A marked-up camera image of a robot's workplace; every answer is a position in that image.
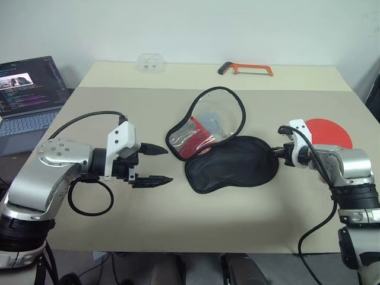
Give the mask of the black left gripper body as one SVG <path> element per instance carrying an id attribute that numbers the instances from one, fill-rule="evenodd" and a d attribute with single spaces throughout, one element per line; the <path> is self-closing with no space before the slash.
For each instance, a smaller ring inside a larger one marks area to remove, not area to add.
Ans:
<path id="1" fill-rule="evenodd" d="M 138 174 L 136 173 L 139 164 L 138 153 L 134 152 L 127 158 L 118 156 L 113 161 L 112 176 L 116 179 L 122 179 L 130 185 L 135 186 L 137 183 Z"/>

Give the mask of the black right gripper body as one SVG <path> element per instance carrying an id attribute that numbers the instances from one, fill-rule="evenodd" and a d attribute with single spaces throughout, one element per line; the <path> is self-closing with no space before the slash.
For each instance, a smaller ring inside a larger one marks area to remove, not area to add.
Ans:
<path id="1" fill-rule="evenodd" d="M 295 148 L 294 142 L 287 142 L 287 143 L 285 143 L 283 145 L 283 147 L 284 147 L 284 152 L 285 152 L 285 155 L 284 155 L 285 162 L 284 162 L 284 164 L 286 166 L 295 167 L 296 165 L 294 164 L 293 158 L 292 158 L 293 150 Z"/>

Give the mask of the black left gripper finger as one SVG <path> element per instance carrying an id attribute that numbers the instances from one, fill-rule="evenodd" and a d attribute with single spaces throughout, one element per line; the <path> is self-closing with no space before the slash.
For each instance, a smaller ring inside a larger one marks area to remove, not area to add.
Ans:
<path id="1" fill-rule="evenodd" d="M 169 152 L 159 146 L 159 145 L 154 145 L 154 144 L 149 144 L 149 143 L 141 143 L 140 144 L 140 153 L 146 155 L 146 156 L 158 156 L 162 154 L 168 154 Z"/>
<path id="2" fill-rule="evenodd" d="M 149 177 L 137 177 L 132 181 L 133 188 L 155 188 L 170 183 L 173 178 L 166 176 L 150 175 Z"/>

